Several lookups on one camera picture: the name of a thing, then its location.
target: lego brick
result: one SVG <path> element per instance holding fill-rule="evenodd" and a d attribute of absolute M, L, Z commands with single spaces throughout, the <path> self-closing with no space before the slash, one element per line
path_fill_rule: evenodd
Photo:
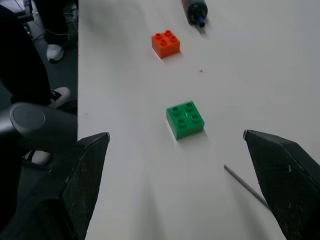
<path fill-rule="evenodd" d="M 156 33 L 151 40 L 152 48 L 161 59 L 180 52 L 180 41 L 170 30 Z"/>
<path fill-rule="evenodd" d="M 166 119 L 177 140 L 201 132 L 205 125 L 193 101 L 167 108 Z"/>

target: lego stud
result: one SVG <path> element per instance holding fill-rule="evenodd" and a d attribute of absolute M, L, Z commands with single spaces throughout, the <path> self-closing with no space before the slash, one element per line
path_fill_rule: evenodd
<path fill-rule="evenodd" d="M 192 112 L 194 110 L 194 105 L 191 102 L 188 102 L 185 106 L 187 112 Z"/>
<path fill-rule="evenodd" d="M 179 128 L 185 128 L 185 127 L 186 127 L 186 122 L 185 122 L 185 120 L 183 120 L 182 118 L 180 118 L 180 119 L 178 120 L 178 126 L 179 126 Z"/>
<path fill-rule="evenodd" d="M 175 115 L 175 116 L 177 116 L 177 115 L 180 114 L 180 110 L 179 110 L 178 107 L 173 107 L 173 108 L 171 109 L 171 112 L 172 112 L 172 114 Z"/>
<path fill-rule="evenodd" d="M 164 40 L 164 39 L 161 39 L 161 40 L 160 40 L 160 45 L 162 45 L 162 46 L 167 45 L 167 41 Z"/>
<path fill-rule="evenodd" d="M 161 38 L 162 38 L 162 36 L 161 36 L 160 33 L 156 33 L 156 34 L 155 34 L 155 39 L 158 39 L 158 40 L 159 40 L 159 39 L 161 39 Z"/>
<path fill-rule="evenodd" d="M 171 37 L 170 37 L 170 41 L 171 41 L 172 43 L 174 43 L 174 42 L 177 41 L 177 38 L 176 38 L 175 36 L 171 36 Z"/>
<path fill-rule="evenodd" d="M 200 117 L 199 117 L 199 115 L 198 115 L 198 114 L 193 114 L 193 115 L 191 116 L 191 121 L 194 122 L 194 123 L 200 122 Z"/>
<path fill-rule="evenodd" d="M 166 30 L 164 35 L 166 35 L 167 37 L 170 37 L 172 33 L 170 30 Z"/>

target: green lego brick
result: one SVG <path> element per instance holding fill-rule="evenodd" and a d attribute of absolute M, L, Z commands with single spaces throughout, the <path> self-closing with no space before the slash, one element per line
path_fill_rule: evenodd
<path fill-rule="evenodd" d="M 177 140 L 201 132 L 205 125 L 193 101 L 167 108 L 166 119 Z"/>

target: metal rod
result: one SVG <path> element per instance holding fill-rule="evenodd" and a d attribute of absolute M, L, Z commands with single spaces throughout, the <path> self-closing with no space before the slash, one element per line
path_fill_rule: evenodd
<path fill-rule="evenodd" d="M 245 189 L 247 189 L 260 203 L 262 203 L 267 209 L 270 209 L 268 206 L 267 201 L 259 195 L 252 187 L 250 187 L 245 181 L 242 180 L 241 177 L 239 177 L 234 171 L 232 171 L 227 165 L 223 166 L 224 169 L 232 176 L 234 177 Z"/>

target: orange lego brick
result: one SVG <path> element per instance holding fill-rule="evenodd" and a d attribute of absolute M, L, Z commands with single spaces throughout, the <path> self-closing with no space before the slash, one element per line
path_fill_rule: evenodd
<path fill-rule="evenodd" d="M 151 39 L 152 48 L 161 59 L 180 52 L 180 41 L 170 30 L 156 33 Z"/>

